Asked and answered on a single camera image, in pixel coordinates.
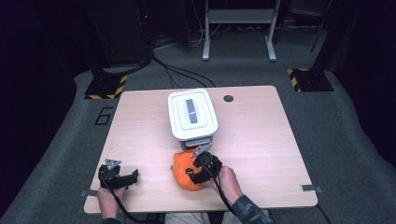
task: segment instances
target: black speaker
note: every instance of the black speaker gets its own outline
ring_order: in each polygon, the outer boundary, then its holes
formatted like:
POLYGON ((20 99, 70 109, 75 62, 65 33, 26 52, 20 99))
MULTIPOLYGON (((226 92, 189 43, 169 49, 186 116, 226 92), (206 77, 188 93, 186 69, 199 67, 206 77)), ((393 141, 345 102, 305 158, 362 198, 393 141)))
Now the black speaker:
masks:
POLYGON ((84 0, 110 65, 150 60, 154 46, 150 0, 84 0))

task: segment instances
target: table top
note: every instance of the table top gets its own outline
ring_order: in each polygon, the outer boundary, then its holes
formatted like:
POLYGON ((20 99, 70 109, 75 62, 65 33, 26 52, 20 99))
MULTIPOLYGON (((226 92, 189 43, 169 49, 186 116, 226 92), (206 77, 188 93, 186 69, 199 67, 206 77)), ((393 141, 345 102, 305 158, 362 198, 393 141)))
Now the table top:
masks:
MULTIPOLYGON (((208 151, 234 169, 242 191, 261 208, 314 206, 303 158, 284 108, 273 86, 206 88, 219 128, 208 151), (233 101, 223 100, 231 95, 233 101)), ((175 181, 173 155, 181 152, 172 135, 167 98, 174 91, 126 91, 122 94, 105 146, 94 171, 91 189, 98 189, 97 171, 105 159, 121 161, 120 175, 139 170, 137 183, 125 191, 129 212, 189 212, 227 210, 209 188, 182 189, 175 181)), ((86 213, 100 213, 88 196, 86 213)))

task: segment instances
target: metal stand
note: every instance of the metal stand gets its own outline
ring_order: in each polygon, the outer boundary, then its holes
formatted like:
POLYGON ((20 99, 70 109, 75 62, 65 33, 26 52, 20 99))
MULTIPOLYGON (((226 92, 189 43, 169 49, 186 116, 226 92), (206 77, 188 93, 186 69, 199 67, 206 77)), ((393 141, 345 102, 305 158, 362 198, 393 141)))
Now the metal stand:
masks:
POLYGON ((271 23, 270 33, 265 37, 270 62, 276 61, 272 38, 276 25, 276 18, 280 0, 276 0, 274 8, 269 9, 214 9, 209 10, 208 0, 205 0, 205 45, 203 60, 209 60, 211 23, 271 23))

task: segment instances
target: orange ball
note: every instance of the orange ball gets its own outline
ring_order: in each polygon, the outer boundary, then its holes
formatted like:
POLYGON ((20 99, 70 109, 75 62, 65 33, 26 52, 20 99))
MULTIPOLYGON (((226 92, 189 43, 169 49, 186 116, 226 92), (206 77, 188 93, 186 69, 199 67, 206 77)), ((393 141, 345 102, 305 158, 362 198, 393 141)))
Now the orange ball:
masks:
POLYGON ((195 191, 204 187, 203 184, 194 184, 189 176, 189 174, 197 174, 202 170, 202 167, 196 168, 192 165, 196 158, 191 158, 191 155, 197 150, 198 148, 174 154, 172 174, 183 189, 195 191))

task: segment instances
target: dark curtain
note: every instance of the dark curtain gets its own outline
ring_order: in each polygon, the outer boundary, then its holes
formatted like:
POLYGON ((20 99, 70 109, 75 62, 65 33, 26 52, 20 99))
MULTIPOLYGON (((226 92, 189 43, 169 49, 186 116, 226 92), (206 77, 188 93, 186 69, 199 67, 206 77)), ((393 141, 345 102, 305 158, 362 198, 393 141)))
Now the dark curtain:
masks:
POLYGON ((58 1, 0 3, 2 216, 61 126, 88 70, 57 15, 58 1))
POLYGON ((393 6, 391 0, 337 1, 328 36, 312 68, 335 73, 379 155, 396 167, 393 6))

